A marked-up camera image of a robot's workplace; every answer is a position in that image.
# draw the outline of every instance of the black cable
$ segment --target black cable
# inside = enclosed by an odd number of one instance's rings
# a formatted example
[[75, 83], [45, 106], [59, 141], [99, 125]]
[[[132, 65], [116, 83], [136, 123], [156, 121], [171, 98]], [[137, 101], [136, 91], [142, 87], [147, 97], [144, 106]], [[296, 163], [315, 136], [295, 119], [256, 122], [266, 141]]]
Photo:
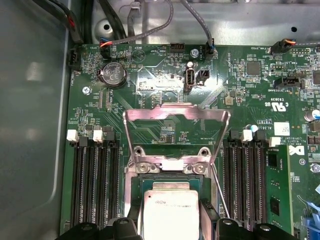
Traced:
[[121, 23], [120, 18], [118, 17], [117, 13], [112, 8], [108, 0], [98, 0], [98, 1], [113, 30], [114, 39], [121, 40], [121, 39], [127, 38], [126, 31], [124, 29], [123, 24]]
[[92, 14], [94, 10], [94, 2], [94, 0], [83, 0], [82, 32], [85, 44], [93, 44]]
[[34, 3], [36, 3], [38, 6], [47, 11], [52, 16], [54, 16], [67, 29], [69, 29], [71, 38], [76, 44], [83, 44], [84, 40], [76, 15], [61, 2], [58, 2], [57, 0], [49, 1], [57, 5], [60, 9], [58, 9], [46, 0], [33, 0]]

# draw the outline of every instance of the ram slot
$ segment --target ram slot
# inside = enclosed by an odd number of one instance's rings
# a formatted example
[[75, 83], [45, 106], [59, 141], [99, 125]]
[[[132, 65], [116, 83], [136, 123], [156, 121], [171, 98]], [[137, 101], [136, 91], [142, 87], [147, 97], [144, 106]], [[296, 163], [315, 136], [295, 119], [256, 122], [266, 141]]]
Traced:
[[94, 147], [87, 148], [88, 160], [85, 164], [85, 203], [83, 209], [83, 221], [90, 223], [94, 214], [94, 199], [95, 199], [95, 152]]
[[255, 209], [257, 211], [256, 221], [257, 223], [267, 222], [267, 210], [266, 210], [266, 144], [263, 142], [256, 142], [254, 147], [255, 158]]
[[246, 216], [246, 169], [242, 157], [242, 148], [237, 144], [235, 148], [235, 206], [236, 220], [244, 223]]
[[96, 224], [103, 229], [107, 214], [107, 177], [108, 177], [108, 149], [106, 147], [98, 149], [97, 161], [97, 201], [96, 201]]
[[255, 211], [254, 211], [254, 167], [253, 167], [253, 147], [251, 143], [242, 144], [242, 157], [245, 160], [245, 174], [246, 174], [246, 212], [244, 227], [250, 231], [254, 227]]
[[108, 151], [108, 161], [110, 162], [109, 171], [109, 201], [108, 201], [108, 219], [118, 217], [119, 206], [119, 146], [116, 143], [110, 143]]
[[225, 141], [224, 156], [223, 156], [223, 195], [226, 207], [229, 211], [230, 218], [234, 218], [234, 194], [233, 194], [233, 181], [234, 181], [234, 166], [235, 148], [234, 143]]
[[83, 221], [83, 171], [86, 159], [86, 148], [76, 147], [74, 149], [72, 196], [71, 196], [71, 227]]

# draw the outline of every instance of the chip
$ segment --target chip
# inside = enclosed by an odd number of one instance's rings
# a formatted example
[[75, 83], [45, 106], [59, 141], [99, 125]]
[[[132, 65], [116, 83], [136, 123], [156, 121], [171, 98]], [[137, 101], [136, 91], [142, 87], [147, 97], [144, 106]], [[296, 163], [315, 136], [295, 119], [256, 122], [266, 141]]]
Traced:
[[246, 73], [248, 75], [260, 75], [261, 69], [260, 69], [260, 62], [257, 61], [251, 61], [246, 64]]
[[94, 127], [92, 125], [85, 125], [85, 130], [91, 131]]
[[234, 98], [227, 96], [224, 99], [224, 104], [227, 105], [227, 106], [232, 106], [234, 104]]
[[320, 71], [313, 72], [313, 84], [320, 85]]
[[278, 167], [278, 157], [275, 153], [268, 154], [268, 163], [270, 167], [277, 168]]
[[276, 215], [280, 215], [279, 201], [275, 198], [270, 199], [270, 210]]

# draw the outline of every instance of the white slot latch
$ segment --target white slot latch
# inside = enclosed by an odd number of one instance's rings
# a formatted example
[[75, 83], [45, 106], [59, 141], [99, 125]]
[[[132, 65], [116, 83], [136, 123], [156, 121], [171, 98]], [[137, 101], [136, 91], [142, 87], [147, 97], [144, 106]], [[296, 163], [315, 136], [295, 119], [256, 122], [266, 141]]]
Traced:
[[278, 145], [281, 145], [281, 137], [280, 136], [272, 136], [269, 139], [269, 147], [274, 148]]
[[93, 130], [93, 141], [102, 143], [104, 141], [104, 133], [102, 130]]
[[75, 129], [69, 129], [66, 133], [66, 139], [69, 142], [77, 143], [79, 141], [78, 131]]
[[253, 140], [253, 133], [249, 129], [244, 129], [240, 137], [241, 142], [250, 142]]

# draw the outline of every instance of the capacitor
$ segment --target capacitor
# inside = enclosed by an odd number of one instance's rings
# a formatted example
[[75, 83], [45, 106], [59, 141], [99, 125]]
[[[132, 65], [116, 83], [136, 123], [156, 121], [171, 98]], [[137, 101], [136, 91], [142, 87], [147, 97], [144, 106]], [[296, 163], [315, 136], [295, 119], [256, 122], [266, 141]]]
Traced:
[[118, 62], [110, 62], [98, 71], [98, 79], [109, 88], [121, 88], [127, 82], [127, 71]]
[[308, 122], [312, 122], [314, 120], [320, 120], [320, 110], [314, 109], [305, 112], [304, 119]]

